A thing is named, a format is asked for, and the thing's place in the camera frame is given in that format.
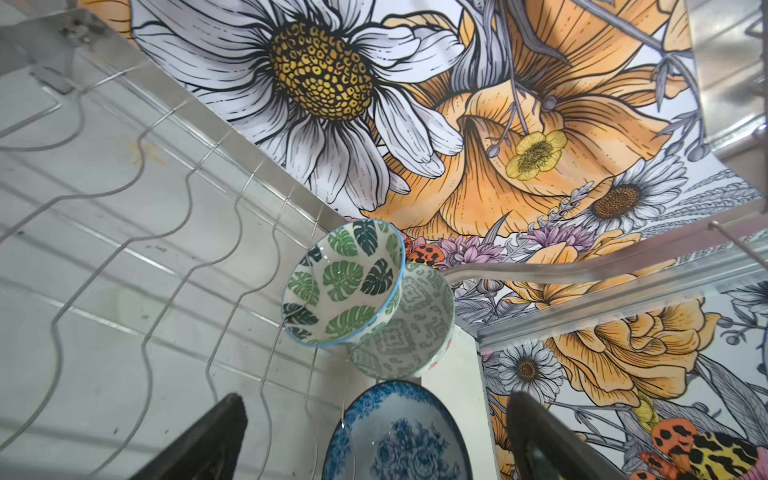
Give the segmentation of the green leaf pattern bowl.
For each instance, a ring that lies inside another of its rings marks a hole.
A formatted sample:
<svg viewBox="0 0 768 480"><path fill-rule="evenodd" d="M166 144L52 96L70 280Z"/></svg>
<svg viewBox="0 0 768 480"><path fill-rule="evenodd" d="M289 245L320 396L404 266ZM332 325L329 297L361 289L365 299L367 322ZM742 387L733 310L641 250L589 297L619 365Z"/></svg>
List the green leaf pattern bowl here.
<svg viewBox="0 0 768 480"><path fill-rule="evenodd" d="M285 287L281 321L296 342L357 346L381 330L401 300L405 244L381 220L346 223L301 258Z"/></svg>

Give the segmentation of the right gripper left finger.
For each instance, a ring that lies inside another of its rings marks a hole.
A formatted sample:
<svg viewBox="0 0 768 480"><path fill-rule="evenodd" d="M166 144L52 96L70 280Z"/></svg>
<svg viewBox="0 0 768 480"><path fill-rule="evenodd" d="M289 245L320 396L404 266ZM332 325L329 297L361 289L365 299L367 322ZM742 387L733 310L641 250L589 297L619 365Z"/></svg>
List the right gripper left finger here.
<svg viewBox="0 0 768 480"><path fill-rule="evenodd" d="M247 424L242 397L230 393L131 480L232 479Z"/></svg>

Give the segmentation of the grey-green geometric pattern bowl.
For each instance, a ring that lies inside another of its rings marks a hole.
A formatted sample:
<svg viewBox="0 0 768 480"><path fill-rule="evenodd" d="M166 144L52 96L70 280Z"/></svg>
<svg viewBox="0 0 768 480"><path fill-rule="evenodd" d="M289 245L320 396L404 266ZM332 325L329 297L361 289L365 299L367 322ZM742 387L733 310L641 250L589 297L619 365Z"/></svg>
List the grey-green geometric pattern bowl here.
<svg viewBox="0 0 768 480"><path fill-rule="evenodd" d="M447 351L455 317L453 291L445 277L432 267L408 263L392 318L349 349L351 363L376 380L418 378Z"/></svg>

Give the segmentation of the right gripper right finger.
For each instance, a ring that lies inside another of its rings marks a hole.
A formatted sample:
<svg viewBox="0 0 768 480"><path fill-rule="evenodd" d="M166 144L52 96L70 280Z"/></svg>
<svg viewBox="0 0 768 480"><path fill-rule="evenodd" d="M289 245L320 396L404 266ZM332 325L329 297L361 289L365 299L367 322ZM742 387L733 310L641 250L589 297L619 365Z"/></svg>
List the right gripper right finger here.
<svg viewBox="0 0 768 480"><path fill-rule="evenodd" d="M624 474L586 445L542 404L513 392L506 407L506 431L523 479L622 479Z"/></svg>

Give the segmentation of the blue floral bowl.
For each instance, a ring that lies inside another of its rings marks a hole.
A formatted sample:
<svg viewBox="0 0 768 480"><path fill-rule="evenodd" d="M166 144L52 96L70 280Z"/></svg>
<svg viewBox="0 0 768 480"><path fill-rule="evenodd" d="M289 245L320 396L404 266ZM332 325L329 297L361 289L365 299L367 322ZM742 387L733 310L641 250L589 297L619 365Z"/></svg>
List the blue floral bowl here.
<svg viewBox="0 0 768 480"><path fill-rule="evenodd" d="M359 395L330 439L323 479L471 479L460 429L429 390L385 381Z"/></svg>

